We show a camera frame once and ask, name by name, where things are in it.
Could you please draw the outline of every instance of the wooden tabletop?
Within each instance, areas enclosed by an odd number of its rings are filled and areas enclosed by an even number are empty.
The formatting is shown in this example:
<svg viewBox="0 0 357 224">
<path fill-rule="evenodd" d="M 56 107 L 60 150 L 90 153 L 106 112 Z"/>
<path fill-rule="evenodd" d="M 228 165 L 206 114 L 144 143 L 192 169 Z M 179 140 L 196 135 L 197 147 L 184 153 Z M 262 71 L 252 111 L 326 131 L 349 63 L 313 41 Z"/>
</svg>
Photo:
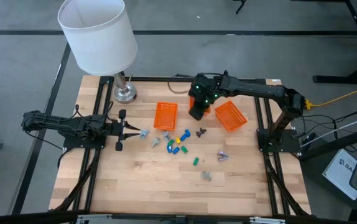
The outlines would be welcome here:
<svg viewBox="0 0 357 224">
<path fill-rule="evenodd" d="M 93 112 L 99 79 L 89 75 L 82 79 L 76 103 L 80 105 L 83 115 Z M 271 85 L 281 84 L 280 80 L 266 82 Z M 109 115 L 116 118 L 119 110 L 127 109 L 126 120 L 137 128 L 149 129 L 150 133 L 145 140 L 139 136 L 125 140 L 121 152 L 115 151 L 116 137 L 107 138 L 106 147 L 101 150 L 91 212 L 271 215 L 266 171 L 257 146 L 258 126 L 253 97 L 236 96 L 230 99 L 248 119 L 248 123 L 233 133 L 227 133 L 217 120 L 214 108 L 228 99 L 220 98 L 212 105 L 209 115 L 201 121 L 195 121 L 188 114 L 187 94 L 173 94 L 165 82 L 133 84 L 137 88 L 137 99 L 129 105 L 115 102 Z M 177 91 L 187 90 L 190 83 L 171 83 L 171 86 Z M 182 151 L 176 155 L 167 153 L 162 131 L 153 128 L 156 104 L 159 101 L 178 103 L 177 125 L 170 135 L 180 137 L 185 129 L 190 130 L 192 135 L 180 144 L 188 149 L 187 154 Z M 274 119 L 281 113 L 273 101 L 271 110 Z M 195 135 L 199 127 L 207 129 L 201 138 Z M 155 137 L 161 138 L 162 142 L 152 148 L 151 142 Z M 219 151 L 227 153 L 229 159 L 219 162 Z M 50 208 L 60 205 L 75 186 L 83 152 L 84 149 L 74 149 L 62 159 Z M 196 157 L 200 160 L 194 166 Z M 281 153 L 280 159 L 286 187 L 302 208 L 310 213 L 299 161 L 287 153 Z M 211 172 L 212 181 L 202 179 L 202 171 Z M 86 192 L 87 185 L 82 192 L 80 208 L 84 207 Z M 277 187 L 276 197 L 282 213 Z"/>
</svg>

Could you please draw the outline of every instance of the white lampshade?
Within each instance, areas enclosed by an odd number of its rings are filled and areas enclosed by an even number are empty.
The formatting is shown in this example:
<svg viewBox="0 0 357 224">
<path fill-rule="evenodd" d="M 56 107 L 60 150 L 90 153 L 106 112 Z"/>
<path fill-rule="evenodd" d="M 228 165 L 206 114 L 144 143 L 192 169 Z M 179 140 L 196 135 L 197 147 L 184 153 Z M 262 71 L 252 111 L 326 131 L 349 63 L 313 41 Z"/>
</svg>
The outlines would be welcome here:
<svg viewBox="0 0 357 224">
<path fill-rule="evenodd" d="M 58 23 L 78 66 L 92 75 L 113 75 L 130 66 L 137 43 L 122 0 L 66 0 Z"/>
</svg>

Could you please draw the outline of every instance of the concrete floor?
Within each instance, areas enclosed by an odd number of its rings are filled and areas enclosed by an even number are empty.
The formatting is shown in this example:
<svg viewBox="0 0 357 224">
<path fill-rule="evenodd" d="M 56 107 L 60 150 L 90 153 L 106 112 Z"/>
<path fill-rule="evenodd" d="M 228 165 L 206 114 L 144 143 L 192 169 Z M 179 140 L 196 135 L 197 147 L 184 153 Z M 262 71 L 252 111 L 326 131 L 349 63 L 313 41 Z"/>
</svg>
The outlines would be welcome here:
<svg viewBox="0 0 357 224">
<path fill-rule="evenodd" d="M 59 29 L 62 0 L 0 0 L 0 29 Z M 125 0 L 134 30 L 355 30 L 342 3 L 248 0 L 239 15 L 229 0 Z M 353 1 L 357 10 L 357 0 Z M 356 90 L 357 85 L 316 84 L 313 75 L 347 75 L 357 69 L 357 38 L 138 35 L 139 53 L 125 72 L 137 76 L 222 72 L 241 78 L 278 78 L 315 103 Z M 0 215 L 9 213 L 32 138 L 21 131 L 23 112 L 46 104 L 66 44 L 64 36 L 0 36 Z M 81 71 L 71 55 L 53 114 L 70 116 Z M 340 117 L 357 110 L 357 95 L 307 114 Z M 349 118 L 343 124 L 356 120 Z M 302 130 L 302 123 L 293 125 Z M 326 129 L 316 129 L 323 134 Z M 47 131 L 46 139 L 63 139 Z M 44 144 L 23 212 L 44 212 L 60 151 Z M 305 177 L 312 213 L 346 220 L 350 209 Z"/>
</svg>

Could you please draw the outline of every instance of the silver lamp base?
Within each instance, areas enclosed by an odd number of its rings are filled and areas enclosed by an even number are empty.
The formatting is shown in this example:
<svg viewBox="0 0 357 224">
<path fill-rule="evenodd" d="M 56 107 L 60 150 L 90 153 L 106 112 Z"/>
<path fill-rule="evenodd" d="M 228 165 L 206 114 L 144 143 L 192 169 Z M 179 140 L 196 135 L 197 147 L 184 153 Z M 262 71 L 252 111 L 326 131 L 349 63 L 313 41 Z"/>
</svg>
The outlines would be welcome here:
<svg viewBox="0 0 357 224">
<path fill-rule="evenodd" d="M 115 87 L 114 96 L 119 103 L 131 103 L 137 97 L 137 90 L 132 83 L 127 82 L 124 89 L 117 86 Z"/>
</svg>

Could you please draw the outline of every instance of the orange plastic basket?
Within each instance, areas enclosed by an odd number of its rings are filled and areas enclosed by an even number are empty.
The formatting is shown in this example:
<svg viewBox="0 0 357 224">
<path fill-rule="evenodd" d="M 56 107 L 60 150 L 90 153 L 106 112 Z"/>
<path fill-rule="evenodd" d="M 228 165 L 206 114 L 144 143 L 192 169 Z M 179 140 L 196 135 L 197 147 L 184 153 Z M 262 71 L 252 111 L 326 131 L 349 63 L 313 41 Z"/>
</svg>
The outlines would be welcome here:
<svg viewBox="0 0 357 224">
<path fill-rule="evenodd" d="M 233 132 L 248 122 L 232 101 L 217 107 L 216 116 L 228 132 Z"/>
<path fill-rule="evenodd" d="M 154 128 L 173 131 L 176 127 L 177 107 L 178 104 L 176 103 L 158 102 L 156 105 Z"/>
<path fill-rule="evenodd" d="M 191 109 L 191 107 L 193 106 L 193 102 L 194 102 L 194 101 L 195 101 L 194 97 L 190 96 L 190 109 Z M 206 109 L 204 112 L 205 112 L 205 115 L 208 114 L 208 113 L 210 113 L 210 107 L 209 107 L 208 109 Z"/>
</svg>

